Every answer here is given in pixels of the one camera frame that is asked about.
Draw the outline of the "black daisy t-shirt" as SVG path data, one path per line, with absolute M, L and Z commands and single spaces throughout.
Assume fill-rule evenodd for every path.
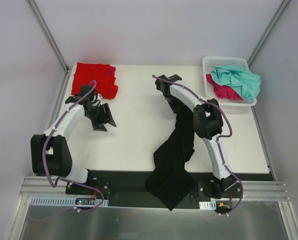
M 175 129 L 153 154 L 155 169 L 146 179 L 146 190 L 172 211 L 197 185 L 185 170 L 194 153 L 193 112 L 184 108 L 176 115 Z

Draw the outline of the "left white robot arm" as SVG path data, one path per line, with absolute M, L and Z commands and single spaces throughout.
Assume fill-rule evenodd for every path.
M 32 136 L 31 157 L 33 173 L 47 177 L 52 187 L 56 187 L 57 182 L 51 177 L 57 177 L 76 182 L 77 189 L 88 195 L 94 190 L 94 182 L 88 178 L 86 168 L 73 163 L 67 143 L 83 118 L 91 121 L 94 131 L 106 132 L 106 124 L 116 126 L 109 105 L 98 99 L 94 80 L 89 85 L 82 85 L 79 93 L 66 99 L 61 115 L 43 134 Z

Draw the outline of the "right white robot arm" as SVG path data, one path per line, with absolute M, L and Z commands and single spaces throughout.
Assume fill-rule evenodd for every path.
M 215 199 L 226 197 L 236 184 L 223 146 L 223 138 L 232 136 L 232 127 L 214 98 L 207 99 L 185 85 L 178 75 L 155 78 L 157 90 L 161 91 L 175 112 L 188 107 L 193 113 L 193 129 L 203 139 L 212 164 L 213 182 L 204 193 Z

